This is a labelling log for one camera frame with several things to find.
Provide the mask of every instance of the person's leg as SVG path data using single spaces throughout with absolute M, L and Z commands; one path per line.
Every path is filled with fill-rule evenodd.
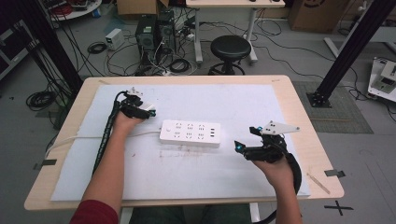
M 251 224 L 249 204 L 207 205 L 201 224 Z
M 186 224 L 182 206 L 135 207 L 130 224 Z

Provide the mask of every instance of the red sleeve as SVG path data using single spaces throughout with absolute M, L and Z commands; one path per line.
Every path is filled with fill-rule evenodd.
M 116 211 L 105 203 L 87 200 L 79 204 L 76 213 L 70 220 L 71 224 L 118 224 Z

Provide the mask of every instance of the person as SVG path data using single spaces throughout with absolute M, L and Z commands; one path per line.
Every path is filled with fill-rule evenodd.
M 128 134 L 142 121 L 142 119 L 130 119 L 123 113 L 117 115 L 105 154 L 85 189 L 81 203 L 70 220 L 71 224 L 119 223 L 124 181 L 125 141 Z M 276 223 L 302 223 L 299 204 L 293 188 L 293 176 L 286 159 L 283 158 L 274 163 L 264 161 L 254 161 L 253 163 L 264 172 L 269 183 L 275 189 L 277 200 Z M 165 209 L 137 208 L 134 209 L 131 223 L 140 223 L 139 218 L 147 217 L 150 214 L 155 216 L 166 215 L 168 217 L 171 214 L 174 216 L 171 217 L 173 219 L 169 219 L 167 222 L 164 219 L 161 223 L 176 223 L 175 220 L 179 223 L 185 223 L 184 214 L 180 211 L 182 211 L 180 206 L 169 206 Z M 236 211 L 242 211 L 247 216 L 239 216 Z M 203 220 L 206 219 L 207 223 L 231 223 L 224 221 L 225 219 L 217 218 L 213 214 L 229 216 L 228 220 L 232 220 L 233 223 L 237 223 L 237 218 L 240 217 L 244 218 L 246 223 L 250 223 L 248 204 L 209 205 L 205 207 Z M 146 218 L 146 221 L 146 223 L 154 223 L 150 221 L 149 217 Z

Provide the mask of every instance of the power strip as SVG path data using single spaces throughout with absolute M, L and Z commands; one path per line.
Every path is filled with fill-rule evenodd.
M 220 124 L 166 119 L 163 121 L 160 140 L 170 145 L 219 147 Z

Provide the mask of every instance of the black stool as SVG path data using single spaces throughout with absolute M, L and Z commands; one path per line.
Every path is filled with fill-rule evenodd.
M 242 74 L 245 71 L 238 65 L 233 64 L 236 61 L 241 61 L 247 57 L 251 51 L 250 43 L 238 35 L 224 35 L 216 38 L 210 45 L 212 53 L 220 58 L 223 63 L 218 63 L 210 67 L 209 75 L 235 75 L 233 67 L 238 68 Z

